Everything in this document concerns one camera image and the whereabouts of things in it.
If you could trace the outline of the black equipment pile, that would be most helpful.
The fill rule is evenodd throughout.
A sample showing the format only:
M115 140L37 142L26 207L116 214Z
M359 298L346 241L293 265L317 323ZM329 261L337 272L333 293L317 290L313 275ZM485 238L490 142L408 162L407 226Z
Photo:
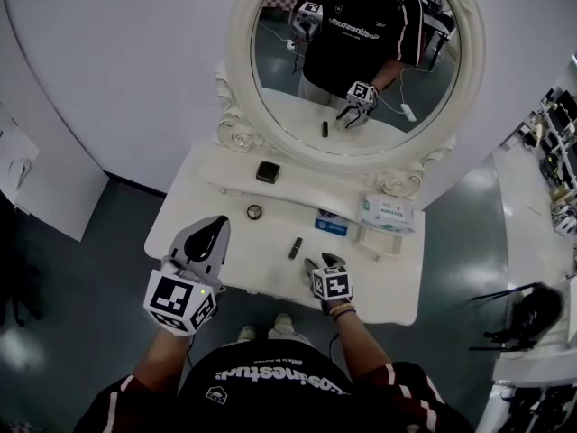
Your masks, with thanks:
M577 384L515 388L497 433L577 433Z

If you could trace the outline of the white ornate dressing table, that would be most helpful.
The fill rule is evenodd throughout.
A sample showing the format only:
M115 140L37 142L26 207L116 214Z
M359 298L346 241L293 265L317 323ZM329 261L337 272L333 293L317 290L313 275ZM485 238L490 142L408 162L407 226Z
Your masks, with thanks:
M145 252L161 259L176 234L204 217L225 215L231 238L219 276L226 286L287 299L310 308L319 303L306 284L303 261L320 259L322 252L344 258L352 275L353 303L368 324L412 325L417 318L425 250L425 214L416 213L417 232L402 242L401 254L376 258L348 235L328 234L314 227L316 210L292 202L253 195L231 195L200 176L205 153L192 149L172 182L144 244ZM251 204L262 207L259 220L247 217ZM298 237L303 244L294 260L289 252Z

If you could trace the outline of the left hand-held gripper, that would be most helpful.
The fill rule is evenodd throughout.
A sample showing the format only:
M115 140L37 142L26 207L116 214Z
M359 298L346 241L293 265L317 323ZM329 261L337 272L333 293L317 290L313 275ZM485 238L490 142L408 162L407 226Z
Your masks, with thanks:
M230 236L227 216L202 218L177 233L169 248L174 259L151 272L143 307L171 334L193 336L216 313Z

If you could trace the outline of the small white drawer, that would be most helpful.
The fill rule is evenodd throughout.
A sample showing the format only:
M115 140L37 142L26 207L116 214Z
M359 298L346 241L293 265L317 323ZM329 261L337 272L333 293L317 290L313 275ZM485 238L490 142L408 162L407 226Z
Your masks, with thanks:
M396 257L401 254L402 237L377 231L368 226L360 226L357 244L364 252L376 258L384 256Z

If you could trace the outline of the white green wet wipes pack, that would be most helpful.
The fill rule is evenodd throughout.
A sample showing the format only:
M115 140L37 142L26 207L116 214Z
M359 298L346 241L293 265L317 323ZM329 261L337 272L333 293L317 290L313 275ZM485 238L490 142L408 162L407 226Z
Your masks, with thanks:
M385 194L369 193L363 196L359 221L394 235L412 235L416 232L412 202Z

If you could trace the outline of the person's left forearm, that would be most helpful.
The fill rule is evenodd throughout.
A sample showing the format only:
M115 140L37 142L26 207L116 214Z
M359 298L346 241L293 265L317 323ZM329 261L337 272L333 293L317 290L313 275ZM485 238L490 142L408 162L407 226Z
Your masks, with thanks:
M133 376L148 389L174 395L188 357L192 336L175 336L161 327Z

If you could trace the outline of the person's black and maroon shirt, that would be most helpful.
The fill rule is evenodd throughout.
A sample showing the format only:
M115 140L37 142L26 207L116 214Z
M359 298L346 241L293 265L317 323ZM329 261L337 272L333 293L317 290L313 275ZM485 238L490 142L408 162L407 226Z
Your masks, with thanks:
M127 377L100 392L74 433L474 433L416 364L385 364L357 383L310 345L224 346L176 395Z

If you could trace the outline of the black backpack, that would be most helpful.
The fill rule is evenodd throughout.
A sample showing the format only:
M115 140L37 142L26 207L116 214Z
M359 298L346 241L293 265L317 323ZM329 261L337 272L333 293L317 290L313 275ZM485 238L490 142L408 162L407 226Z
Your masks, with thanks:
M537 342L559 321L563 307L563 294L558 289L535 286L513 308L512 337L519 342Z

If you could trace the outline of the blue and white card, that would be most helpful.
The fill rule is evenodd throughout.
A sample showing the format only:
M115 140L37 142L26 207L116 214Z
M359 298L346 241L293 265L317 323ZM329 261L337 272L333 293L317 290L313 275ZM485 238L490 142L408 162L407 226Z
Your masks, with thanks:
M315 228L333 235L346 237L348 220L338 216L333 218L318 216L315 220Z

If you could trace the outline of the oval mirror white carved frame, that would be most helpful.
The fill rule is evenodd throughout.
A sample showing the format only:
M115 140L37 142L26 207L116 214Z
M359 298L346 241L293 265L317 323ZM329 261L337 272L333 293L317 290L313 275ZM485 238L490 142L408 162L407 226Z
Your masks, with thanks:
M413 198L453 148L477 95L485 33L476 0L237 0L217 79L217 132L280 166L266 189Z

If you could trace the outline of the person's right trouser leg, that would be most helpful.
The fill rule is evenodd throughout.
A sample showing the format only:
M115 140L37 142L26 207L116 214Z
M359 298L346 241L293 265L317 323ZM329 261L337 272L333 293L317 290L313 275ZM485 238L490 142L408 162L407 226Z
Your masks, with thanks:
M308 345L313 347L314 345L303 335L297 332L288 332L288 333L281 333L275 328L272 328L268 332L268 339L271 340L288 340L288 341L295 341L299 342L304 345Z

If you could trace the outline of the white shelf unit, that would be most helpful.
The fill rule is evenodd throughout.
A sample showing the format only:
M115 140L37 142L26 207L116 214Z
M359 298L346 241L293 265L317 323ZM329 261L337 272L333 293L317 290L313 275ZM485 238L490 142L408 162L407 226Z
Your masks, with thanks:
M81 241L108 177L60 122L18 124L0 103L0 193Z

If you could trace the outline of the person's right forearm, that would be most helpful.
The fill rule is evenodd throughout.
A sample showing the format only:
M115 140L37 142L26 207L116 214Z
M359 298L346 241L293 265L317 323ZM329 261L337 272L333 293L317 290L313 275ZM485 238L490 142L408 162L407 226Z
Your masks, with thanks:
M391 363L389 356L364 326L356 312L342 314L334 320L343 357L353 382Z

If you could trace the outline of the row of desks with monitors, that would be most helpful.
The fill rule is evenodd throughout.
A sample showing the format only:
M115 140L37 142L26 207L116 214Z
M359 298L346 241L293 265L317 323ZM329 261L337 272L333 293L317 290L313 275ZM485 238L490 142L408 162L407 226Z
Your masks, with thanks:
M577 244L577 51L495 157L506 217Z

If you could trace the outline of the black square compact case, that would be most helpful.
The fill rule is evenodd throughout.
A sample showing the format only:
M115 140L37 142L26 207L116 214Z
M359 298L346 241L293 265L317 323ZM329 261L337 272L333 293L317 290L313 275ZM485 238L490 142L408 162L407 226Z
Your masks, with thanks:
M268 184L275 184L280 174L280 166L271 161L261 161L256 170L255 178Z

